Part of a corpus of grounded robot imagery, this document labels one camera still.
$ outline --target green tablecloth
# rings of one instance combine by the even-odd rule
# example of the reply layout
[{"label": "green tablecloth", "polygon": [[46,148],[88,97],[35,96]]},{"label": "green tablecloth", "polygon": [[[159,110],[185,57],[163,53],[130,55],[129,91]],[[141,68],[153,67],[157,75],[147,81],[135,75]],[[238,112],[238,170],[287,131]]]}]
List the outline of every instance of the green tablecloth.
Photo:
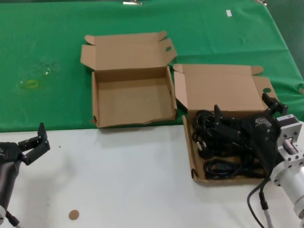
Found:
[{"label": "green tablecloth", "polygon": [[[228,17],[226,10],[231,10]],[[304,120],[303,79],[267,8],[253,0],[0,4],[0,131],[94,128],[84,36],[166,30],[178,63],[261,65]],[[181,111],[176,122],[180,124]]]},{"label": "green tablecloth", "polygon": [[304,1],[267,0],[267,3],[267,8],[304,78]]}]

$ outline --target empty cardboard box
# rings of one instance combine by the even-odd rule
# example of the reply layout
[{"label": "empty cardboard box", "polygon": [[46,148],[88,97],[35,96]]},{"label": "empty cardboard box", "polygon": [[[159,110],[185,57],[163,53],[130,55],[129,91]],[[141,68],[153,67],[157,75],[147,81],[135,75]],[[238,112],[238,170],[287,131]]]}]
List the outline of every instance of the empty cardboard box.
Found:
[{"label": "empty cardboard box", "polygon": [[176,51],[165,31],[85,36],[81,63],[92,68],[97,127],[147,124],[176,118],[174,86],[167,66]]},{"label": "empty cardboard box", "polygon": [[[205,178],[203,163],[198,154],[196,142],[192,140],[192,120],[198,110],[214,111],[218,105],[224,115],[245,117],[264,111],[267,106],[262,101],[263,90],[267,88],[270,97],[276,97],[267,77],[254,76],[263,71],[261,66],[237,65],[182,65],[175,64],[174,84],[176,98],[188,109],[188,116],[183,116],[183,124],[191,176],[196,182],[219,182]],[[239,162],[238,157],[228,158]],[[237,176],[220,181],[247,181],[249,178]]]}]

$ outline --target white tag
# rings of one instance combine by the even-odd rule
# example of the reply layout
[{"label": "white tag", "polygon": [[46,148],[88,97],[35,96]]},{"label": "white tag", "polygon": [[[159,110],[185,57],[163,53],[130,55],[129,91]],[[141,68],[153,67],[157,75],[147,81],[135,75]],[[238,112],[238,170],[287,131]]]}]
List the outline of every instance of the white tag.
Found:
[{"label": "white tag", "polygon": [[228,17],[232,17],[231,10],[229,10],[229,9],[226,10],[226,13],[227,13],[227,16],[228,16]]},{"label": "white tag", "polygon": [[284,116],[278,117],[277,120],[278,121],[287,120],[287,119],[290,119],[290,118],[293,118],[293,117],[294,117],[294,115],[289,114],[289,115],[284,115]]}]

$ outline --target gray cable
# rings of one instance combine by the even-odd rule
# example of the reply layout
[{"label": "gray cable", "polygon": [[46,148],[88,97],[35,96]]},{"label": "gray cable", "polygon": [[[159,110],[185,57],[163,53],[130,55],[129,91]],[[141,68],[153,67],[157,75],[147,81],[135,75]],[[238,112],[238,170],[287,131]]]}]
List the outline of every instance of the gray cable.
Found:
[{"label": "gray cable", "polygon": [[266,217],[266,220],[267,220],[268,228],[274,228],[274,226],[272,224],[272,221],[271,221],[271,218],[270,218],[269,211],[268,210],[264,210],[264,214],[265,214],[265,217]]},{"label": "gray cable", "polygon": [[23,227],[19,223],[17,226],[15,226],[15,228],[23,228]]}]

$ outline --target small round sticker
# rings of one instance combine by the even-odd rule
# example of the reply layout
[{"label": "small round sticker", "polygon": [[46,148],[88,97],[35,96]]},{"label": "small round sticker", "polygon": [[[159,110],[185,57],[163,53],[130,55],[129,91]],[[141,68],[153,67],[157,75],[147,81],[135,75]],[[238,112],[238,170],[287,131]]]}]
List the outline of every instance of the small round sticker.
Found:
[{"label": "small round sticker", "polygon": [[78,210],[72,210],[70,214],[68,215],[70,220],[76,220],[79,217],[79,211]]}]

